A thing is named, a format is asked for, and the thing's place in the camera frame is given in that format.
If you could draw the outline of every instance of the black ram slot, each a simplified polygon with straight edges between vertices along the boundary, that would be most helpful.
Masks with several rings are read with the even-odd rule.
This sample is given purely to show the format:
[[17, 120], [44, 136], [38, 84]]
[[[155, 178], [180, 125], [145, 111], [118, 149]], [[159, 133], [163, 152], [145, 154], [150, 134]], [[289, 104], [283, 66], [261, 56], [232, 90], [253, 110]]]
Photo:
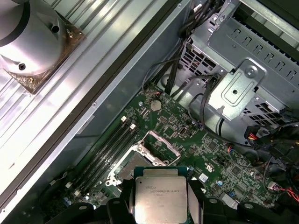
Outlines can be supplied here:
[[110, 168], [110, 166], [117, 160], [117, 158], [121, 155], [121, 153], [123, 152], [123, 150], [121, 149], [127, 149], [128, 146], [130, 146], [132, 139], [136, 136], [136, 132], [131, 132], [129, 135], [128, 140], [124, 140], [123, 142], [125, 143], [124, 146], [120, 146], [120, 150], [117, 150], [117, 153], [114, 155], [114, 157], [111, 159], [111, 161], [109, 163], [106, 163], [103, 167], [103, 170], [100, 172], [99, 175], [96, 175], [96, 178], [91, 182], [91, 184], [89, 184], [87, 187], [85, 187], [84, 192], [88, 192], [90, 190], [90, 188], [92, 186], [94, 186], [97, 182], [99, 182], [99, 180], [101, 179], [101, 177], [107, 172], [107, 170]]
[[127, 127], [126, 131], [122, 133], [122, 135], [118, 138], [118, 140], [115, 141], [111, 147], [107, 147], [105, 149], [105, 150], [107, 150], [107, 154], [101, 157], [101, 159], [98, 162], [95, 169], [91, 173], [88, 174], [85, 181], [83, 183], [81, 183], [80, 187], [82, 187], [82, 186], [84, 187], [85, 185], [87, 185], [90, 182], [90, 180], [96, 176], [98, 171], [102, 168], [102, 165], [105, 163], [105, 160], [107, 158], [109, 158], [111, 155], [113, 155], [116, 152], [116, 150], [118, 149], [119, 145], [121, 145], [123, 143], [123, 139], [126, 138], [127, 136], [129, 136], [130, 130], [131, 129], [129, 127]]
[[98, 164], [98, 159], [102, 158], [103, 155], [107, 153], [109, 150], [111, 144], [116, 142], [116, 140], [119, 138], [120, 135], [123, 134], [124, 130], [128, 127], [128, 124], [120, 124], [117, 126], [117, 128], [113, 131], [113, 133], [105, 140], [105, 142], [99, 147], [99, 150], [91, 163], [87, 165], [85, 170], [81, 173], [79, 178], [77, 178], [74, 182], [74, 184], [78, 184], [83, 178], [86, 177], [86, 174], [88, 174], [91, 170], [94, 169], [94, 167]]

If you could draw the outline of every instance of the ram slot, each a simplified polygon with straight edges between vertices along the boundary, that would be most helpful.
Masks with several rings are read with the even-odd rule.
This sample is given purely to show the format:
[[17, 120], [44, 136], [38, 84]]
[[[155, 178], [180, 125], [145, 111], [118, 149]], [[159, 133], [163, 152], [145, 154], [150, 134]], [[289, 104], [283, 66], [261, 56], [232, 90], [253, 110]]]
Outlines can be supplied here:
[[120, 123], [113, 131], [113, 133], [111, 133], [111, 135], [109, 135], [109, 137], [104, 141], [104, 143], [99, 147], [99, 149], [97, 150], [97, 153], [95, 155], [95, 157], [91, 160], [90, 163], [88, 163], [87, 167], [84, 169], [84, 171], [80, 174], [80, 176], [75, 180], [74, 185], [77, 185], [78, 183], [80, 183], [81, 181], [83, 181], [82, 179], [86, 178], [86, 175], [89, 174], [90, 171], [92, 171], [94, 169], [94, 167], [98, 164], [99, 159], [102, 158], [103, 155], [105, 155], [107, 153], [107, 151], [109, 151], [109, 148], [111, 147], [111, 145], [116, 142], [116, 140], [119, 138], [119, 136], [121, 134], [123, 134], [123, 132], [125, 131], [125, 129], [128, 127], [127, 123]]
[[107, 146], [107, 148], [105, 149], [105, 151], [106, 151], [105, 155], [101, 157], [101, 159], [98, 161], [96, 167], [92, 170], [92, 172], [87, 174], [87, 176], [85, 177], [85, 181], [80, 184], [79, 188], [84, 188], [84, 186], [86, 186], [86, 185], [88, 185], [88, 183], [90, 183], [90, 180], [95, 177], [95, 175], [101, 169], [101, 167], [105, 163], [105, 161], [107, 159], [109, 159], [109, 157], [116, 152], [116, 150], [118, 149], [118, 146], [123, 143], [123, 139], [126, 138], [127, 136], [129, 136], [130, 130], [131, 129], [129, 127], [127, 127], [127, 129], [124, 132], [122, 132], [121, 136], [115, 142], [113, 142], [111, 146]]
[[99, 182], [99, 180], [103, 177], [103, 175], [108, 171], [108, 169], [111, 167], [111, 165], [119, 158], [119, 156], [123, 153], [124, 150], [127, 150], [128, 147], [131, 146], [132, 139], [136, 136], [136, 132], [132, 131], [128, 136], [126, 136], [125, 139], [123, 139], [121, 145], [118, 146], [114, 152], [111, 152], [109, 154], [109, 157], [111, 157], [108, 161], [105, 161], [104, 165], [101, 166], [102, 169], [98, 171], [98, 173], [90, 178], [90, 183], [85, 186], [84, 192], [88, 192], [91, 187], [93, 187], [96, 183]]

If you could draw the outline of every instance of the ventilation holes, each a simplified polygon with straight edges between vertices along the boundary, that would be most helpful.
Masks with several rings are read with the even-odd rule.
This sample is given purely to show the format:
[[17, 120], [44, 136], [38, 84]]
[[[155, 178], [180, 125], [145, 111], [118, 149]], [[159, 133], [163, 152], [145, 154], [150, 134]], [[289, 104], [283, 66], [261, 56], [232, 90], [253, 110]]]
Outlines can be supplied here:
[[263, 49], [262, 45], [258, 44], [256, 46], [256, 48], [253, 50], [253, 52], [258, 55], [261, 52], [262, 49]]
[[232, 36], [233, 36], [234, 38], [236, 38], [240, 33], [241, 33], [241, 30], [239, 30], [239, 29], [235, 29], [234, 32], [232, 33]]
[[271, 60], [272, 60], [272, 58], [274, 57], [274, 55], [272, 54], [272, 53], [269, 53], [266, 57], [265, 57], [265, 61], [267, 62], [267, 63], [269, 63]]
[[216, 64], [196, 49], [185, 48], [181, 63], [195, 75], [210, 74]]
[[295, 75], [297, 74], [297, 72], [295, 71], [295, 70], [291, 70], [290, 72], [289, 72], [289, 74], [287, 74], [287, 78], [289, 78], [290, 80], [292, 80], [294, 77], [295, 77]]
[[244, 44], [245, 46], [248, 46], [248, 44], [249, 44], [251, 41], [252, 41], [252, 39], [251, 39], [249, 36], [247, 36], [247, 37], [244, 39], [244, 41], [242, 42], [242, 44]]
[[285, 66], [285, 63], [284, 62], [282, 62], [282, 61], [280, 61], [280, 62], [278, 62], [278, 64], [276, 65], [276, 69], [278, 70], [278, 71], [281, 71], [282, 70], [282, 68]]

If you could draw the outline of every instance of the metal bracket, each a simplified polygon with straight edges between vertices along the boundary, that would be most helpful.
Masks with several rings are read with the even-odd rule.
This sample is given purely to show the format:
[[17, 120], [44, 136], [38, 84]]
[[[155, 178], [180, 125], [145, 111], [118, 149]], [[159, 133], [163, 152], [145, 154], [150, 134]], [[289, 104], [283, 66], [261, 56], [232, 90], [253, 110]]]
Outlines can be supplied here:
[[265, 70], [245, 59], [235, 73], [228, 73], [215, 87], [209, 105], [228, 120], [238, 117], [255, 96], [256, 86], [265, 76]]
[[239, 5], [240, 5], [239, 0], [226, 0], [222, 6], [220, 15], [216, 20], [216, 24], [220, 25], [227, 18], [230, 18], [235, 12], [235, 10], [239, 7]]

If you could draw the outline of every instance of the red wire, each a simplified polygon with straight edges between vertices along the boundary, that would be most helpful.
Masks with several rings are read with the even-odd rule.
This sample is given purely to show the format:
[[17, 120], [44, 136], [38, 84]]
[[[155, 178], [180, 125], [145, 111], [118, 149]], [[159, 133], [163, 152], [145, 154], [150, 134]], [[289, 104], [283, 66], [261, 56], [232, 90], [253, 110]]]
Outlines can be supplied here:
[[249, 136], [255, 140], [257, 140], [257, 137], [253, 134], [253, 133], [250, 133]]
[[282, 191], [287, 191], [288, 192], [288, 195], [290, 196], [290, 197], [292, 197], [295, 201], [297, 201], [298, 203], [299, 203], [299, 196], [298, 195], [296, 195], [293, 191], [292, 191], [292, 189], [291, 188], [289, 188], [289, 189], [283, 189], [283, 188], [280, 188], [280, 190], [282, 190]]

